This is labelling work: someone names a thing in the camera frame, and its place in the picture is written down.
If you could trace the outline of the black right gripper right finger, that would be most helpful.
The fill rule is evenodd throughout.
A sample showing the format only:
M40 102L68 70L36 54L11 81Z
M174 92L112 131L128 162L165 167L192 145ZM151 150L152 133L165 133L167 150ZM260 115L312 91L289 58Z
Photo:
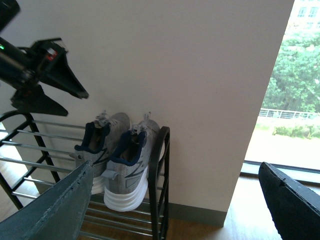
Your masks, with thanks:
M320 238L320 196L270 163L263 162L258 180L277 232L283 240Z

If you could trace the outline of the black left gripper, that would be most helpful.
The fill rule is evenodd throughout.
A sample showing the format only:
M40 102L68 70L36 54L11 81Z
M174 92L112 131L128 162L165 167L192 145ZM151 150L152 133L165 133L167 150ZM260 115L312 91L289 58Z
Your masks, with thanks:
M79 99L89 97L68 65L67 52L60 37L38 40L30 47L16 47L0 39L0 79L17 90L10 100L18 112L68 115L45 95L40 82Z

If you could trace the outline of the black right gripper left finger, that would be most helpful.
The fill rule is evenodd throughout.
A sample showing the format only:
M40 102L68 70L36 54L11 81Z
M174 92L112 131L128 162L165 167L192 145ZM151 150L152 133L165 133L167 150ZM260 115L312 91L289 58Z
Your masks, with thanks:
M77 167L34 201L0 223L2 240L75 240L93 186L90 162Z

